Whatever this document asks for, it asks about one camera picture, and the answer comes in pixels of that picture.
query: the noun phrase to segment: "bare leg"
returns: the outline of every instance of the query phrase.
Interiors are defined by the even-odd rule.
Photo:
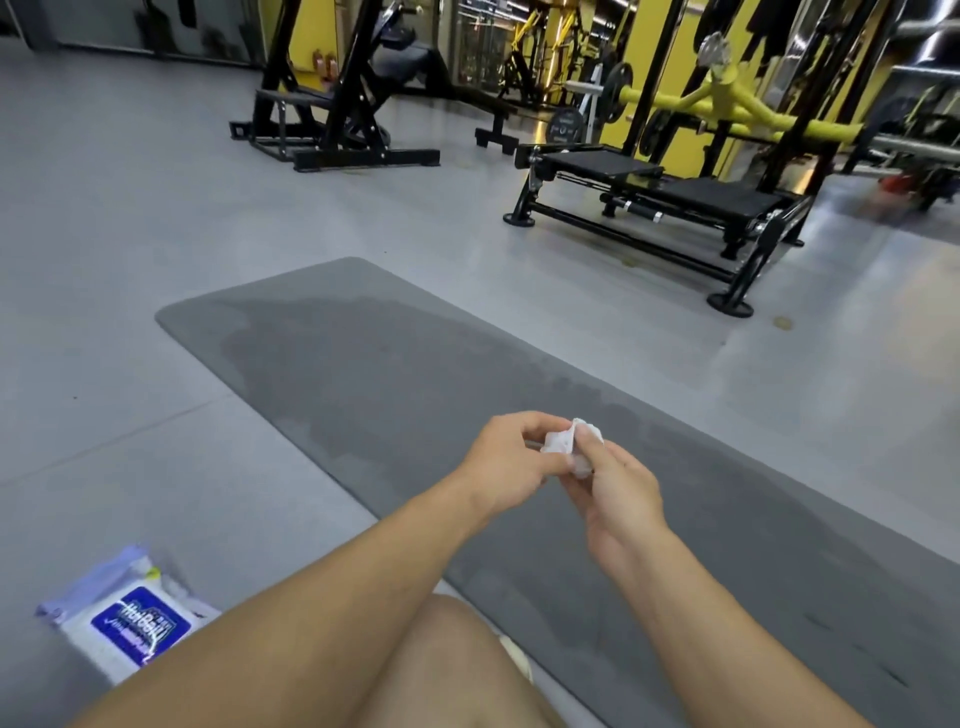
[[[490,628],[431,595],[383,668],[354,728],[563,728]]]

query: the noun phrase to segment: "gray exercise mat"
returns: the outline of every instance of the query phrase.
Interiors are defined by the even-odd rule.
[[[379,517],[452,470],[491,415],[599,425],[658,475],[670,524],[707,568],[868,719],[956,724],[956,565],[369,262],[156,318]],[[684,723],[556,484],[473,539],[446,578],[611,726]]]

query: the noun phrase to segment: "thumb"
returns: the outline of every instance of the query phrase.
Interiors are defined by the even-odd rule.
[[[587,456],[587,460],[590,461],[590,465],[593,466],[594,470],[608,467],[610,464],[616,462],[613,455],[611,455],[610,451],[607,450],[607,447],[603,444],[603,441],[594,435],[592,430],[586,425],[577,424],[577,429],[574,430],[573,433],[573,440],[577,444],[577,447],[580,448],[580,452]]]
[[[566,475],[573,472],[573,455],[565,452],[537,452],[540,473],[543,475]]]

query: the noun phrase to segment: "left hand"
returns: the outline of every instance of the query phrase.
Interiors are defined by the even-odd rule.
[[[516,412],[492,418],[477,436],[467,457],[450,478],[469,489],[486,519],[520,505],[549,475],[573,470],[573,458],[561,452],[538,452],[526,440],[543,442],[547,432],[573,423],[542,412]]]

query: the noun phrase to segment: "finger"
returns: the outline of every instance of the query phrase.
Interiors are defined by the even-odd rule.
[[[604,464],[616,462],[613,454],[604,447],[603,441],[594,435],[586,425],[577,425],[573,439],[577,447],[580,448],[580,452],[587,456],[587,460],[590,461],[590,465],[595,470]]]
[[[525,440],[536,440],[541,443],[547,432],[562,432],[573,427],[573,422],[566,417],[548,415],[545,412],[535,410],[515,412],[512,415],[507,415],[507,417],[514,420]]]
[[[573,472],[573,455],[565,452],[537,452],[540,473],[543,475],[566,475]]]
[[[582,517],[586,518],[587,510],[593,503],[593,496],[591,496],[587,492],[587,489],[580,485],[575,478],[563,478],[560,482],[563,483],[564,490],[570,497],[570,500],[573,501],[574,507],[576,507]]]
[[[605,440],[604,445],[606,446],[607,451],[616,459],[616,461],[627,470],[640,471],[642,473],[650,472],[643,463],[641,463],[628,451],[620,447],[612,440]]]

